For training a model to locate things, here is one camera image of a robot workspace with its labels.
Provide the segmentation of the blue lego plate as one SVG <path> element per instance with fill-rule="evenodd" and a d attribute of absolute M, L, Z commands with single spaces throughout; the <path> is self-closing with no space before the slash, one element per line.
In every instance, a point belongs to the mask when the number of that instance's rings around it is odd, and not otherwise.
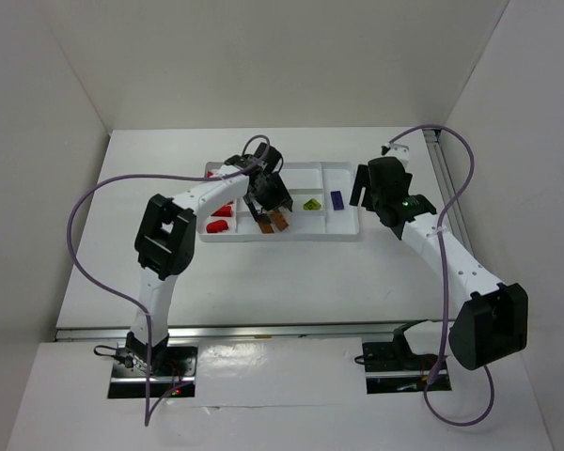
<path fill-rule="evenodd" d="M 342 197 L 342 192 L 335 190 L 330 192 L 330 197 L 333 205 L 334 211 L 345 210 L 344 200 Z"/>

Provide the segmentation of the red and green lego brick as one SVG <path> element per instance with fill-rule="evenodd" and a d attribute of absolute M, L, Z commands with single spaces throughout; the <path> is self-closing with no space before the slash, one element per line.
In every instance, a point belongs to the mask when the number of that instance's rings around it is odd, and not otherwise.
<path fill-rule="evenodd" d="M 307 211 L 322 210 L 322 204 L 317 199 L 311 198 L 304 203 L 303 209 Z"/>

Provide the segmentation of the red rectangular lego brick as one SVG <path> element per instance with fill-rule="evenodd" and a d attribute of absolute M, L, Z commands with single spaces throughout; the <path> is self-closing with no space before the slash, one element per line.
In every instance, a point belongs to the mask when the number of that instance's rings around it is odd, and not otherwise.
<path fill-rule="evenodd" d="M 211 217 L 217 218 L 231 218 L 234 216 L 234 209 L 232 204 L 226 204 L 217 211 L 211 214 Z"/>

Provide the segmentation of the red rounded lego brick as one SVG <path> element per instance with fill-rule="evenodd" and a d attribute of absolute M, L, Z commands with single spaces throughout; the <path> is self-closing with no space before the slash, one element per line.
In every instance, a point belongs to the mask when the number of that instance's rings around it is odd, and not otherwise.
<path fill-rule="evenodd" d="M 226 220 L 216 220 L 209 222 L 205 229 L 208 234 L 216 234 L 229 230 L 229 225 Z"/>

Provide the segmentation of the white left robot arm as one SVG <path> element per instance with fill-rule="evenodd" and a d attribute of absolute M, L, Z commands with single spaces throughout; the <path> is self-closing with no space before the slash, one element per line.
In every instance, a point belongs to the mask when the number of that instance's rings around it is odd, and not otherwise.
<path fill-rule="evenodd" d="M 165 360 L 168 314 L 179 275 L 190 265 L 197 228 L 227 203 L 242 198 L 254 219 L 292 209 L 280 177 L 283 156 L 262 143 L 253 154 L 234 155 L 208 181 L 173 197 L 154 195 L 134 242 L 141 267 L 139 308 L 126 336 L 126 349 L 154 372 Z"/>

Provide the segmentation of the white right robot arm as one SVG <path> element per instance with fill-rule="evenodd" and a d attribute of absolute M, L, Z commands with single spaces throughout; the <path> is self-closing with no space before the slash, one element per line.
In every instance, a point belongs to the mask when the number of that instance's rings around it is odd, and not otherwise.
<path fill-rule="evenodd" d="M 410 194 L 408 152 L 386 148 L 357 167 L 351 205 L 375 213 L 383 226 L 412 248 L 441 278 L 444 306 L 439 321 L 406 323 L 394 332 L 398 352 L 449 356 L 475 370 L 527 345 L 528 296 L 486 270 L 444 226 L 430 200 Z"/>

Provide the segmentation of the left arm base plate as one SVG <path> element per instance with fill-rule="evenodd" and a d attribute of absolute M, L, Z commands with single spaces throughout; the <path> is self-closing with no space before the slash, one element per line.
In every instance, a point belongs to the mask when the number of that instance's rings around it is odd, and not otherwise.
<path fill-rule="evenodd" d="M 122 347 L 97 345 L 95 356 L 113 361 L 107 397 L 133 399 L 145 396 L 146 364 Z M 159 398 L 176 387 L 169 397 L 194 397 L 198 348 L 174 346 L 167 348 L 164 360 L 150 375 L 150 397 Z"/>

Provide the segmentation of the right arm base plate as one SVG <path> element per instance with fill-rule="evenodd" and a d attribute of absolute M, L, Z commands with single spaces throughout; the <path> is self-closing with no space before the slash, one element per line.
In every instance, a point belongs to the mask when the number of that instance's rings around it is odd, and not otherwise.
<path fill-rule="evenodd" d="M 436 354 L 415 354 L 402 329 L 386 341 L 362 343 L 362 353 L 353 361 L 365 370 L 368 395 L 424 392 Z"/>

